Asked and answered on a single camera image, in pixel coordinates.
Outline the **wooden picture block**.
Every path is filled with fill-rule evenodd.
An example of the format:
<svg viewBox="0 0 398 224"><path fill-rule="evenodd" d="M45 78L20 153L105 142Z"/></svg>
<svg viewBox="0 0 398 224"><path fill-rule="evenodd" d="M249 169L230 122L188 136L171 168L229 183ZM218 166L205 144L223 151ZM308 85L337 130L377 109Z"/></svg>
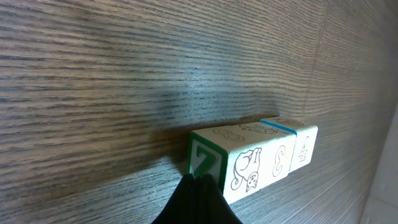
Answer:
<svg viewBox="0 0 398 224"><path fill-rule="evenodd" d="M210 174L224 199L232 204L256 189L265 134L224 126L192 131L187 173L195 178Z"/></svg>

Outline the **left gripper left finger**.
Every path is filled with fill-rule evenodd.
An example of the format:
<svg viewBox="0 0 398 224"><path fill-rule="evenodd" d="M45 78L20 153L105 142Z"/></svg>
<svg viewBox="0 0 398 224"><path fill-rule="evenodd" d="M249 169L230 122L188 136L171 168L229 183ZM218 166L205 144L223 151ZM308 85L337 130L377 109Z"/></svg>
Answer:
<svg viewBox="0 0 398 224"><path fill-rule="evenodd" d="M152 224L191 223L195 214L193 209L194 183L194 177L191 174L185 174L169 198L169 201Z"/></svg>

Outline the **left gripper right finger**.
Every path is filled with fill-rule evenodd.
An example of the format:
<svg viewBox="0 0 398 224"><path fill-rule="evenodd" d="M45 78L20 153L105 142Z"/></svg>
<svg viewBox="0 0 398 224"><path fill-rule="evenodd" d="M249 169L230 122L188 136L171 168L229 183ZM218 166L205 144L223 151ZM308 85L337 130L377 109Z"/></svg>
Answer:
<svg viewBox="0 0 398 224"><path fill-rule="evenodd" d="M226 202L217 183L210 174L195 180L196 223L199 224L242 224Z"/></svg>

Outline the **blue edged wooden block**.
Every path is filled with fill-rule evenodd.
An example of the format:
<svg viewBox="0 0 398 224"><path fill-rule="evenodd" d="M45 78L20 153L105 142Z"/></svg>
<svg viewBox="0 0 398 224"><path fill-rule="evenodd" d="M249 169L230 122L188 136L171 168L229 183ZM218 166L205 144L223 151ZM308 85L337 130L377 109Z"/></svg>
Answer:
<svg viewBox="0 0 398 224"><path fill-rule="evenodd" d="M310 163L318 133L316 125L281 116L263 118L260 122L296 135L295 147L290 162L290 173Z"/></svg>

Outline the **blue P wooden block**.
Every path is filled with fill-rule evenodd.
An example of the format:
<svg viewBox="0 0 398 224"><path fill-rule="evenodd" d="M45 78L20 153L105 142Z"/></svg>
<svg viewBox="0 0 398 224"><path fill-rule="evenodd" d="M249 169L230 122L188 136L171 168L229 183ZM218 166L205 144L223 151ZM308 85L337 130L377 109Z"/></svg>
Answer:
<svg viewBox="0 0 398 224"><path fill-rule="evenodd" d="M244 182L244 189L250 192L286 177L295 135L262 123L239 127L253 142L236 159L231 186L237 188Z"/></svg>

